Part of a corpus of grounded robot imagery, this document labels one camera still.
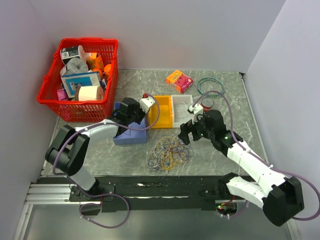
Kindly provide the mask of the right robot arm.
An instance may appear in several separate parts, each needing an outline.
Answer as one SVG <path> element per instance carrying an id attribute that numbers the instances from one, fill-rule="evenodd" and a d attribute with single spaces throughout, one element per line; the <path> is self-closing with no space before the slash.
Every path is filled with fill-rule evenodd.
<path id="1" fill-rule="evenodd" d="M 253 156 L 248 144 L 226 128 L 218 110 L 204 112 L 201 107 L 187 110 L 192 119 L 181 124 L 179 139 L 185 145 L 193 140 L 209 140 L 213 147 L 238 164 L 253 179 L 249 182 L 235 173 L 228 173 L 220 180 L 218 193 L 223 199 L 241 197 L 262 209 L 266 218 L 275 226 L 282 226 L 304 209 L 301 182 L 276 172 Z"/>

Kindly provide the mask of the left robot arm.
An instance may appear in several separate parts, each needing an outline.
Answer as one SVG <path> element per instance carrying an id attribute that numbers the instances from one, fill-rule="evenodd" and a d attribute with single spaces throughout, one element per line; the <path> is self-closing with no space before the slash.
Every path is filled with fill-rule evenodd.
<path id="1" fill-rule="evenodd" d="M 94 140 L 112 139 L 122 135 L 129 125 L 140 124 L 155 101 L 144 95 L 140 100 L 126 97 L 119 107 L 106 119 L 83 128 L 64 125 L 60 128 L 45 153 L 45 160 L 56 170 L 81 188 L 81 195 L 87 201 L 95 200 L 99 193 L 99 181 L 84 166 L 84 160 L 90 143 Z"/>

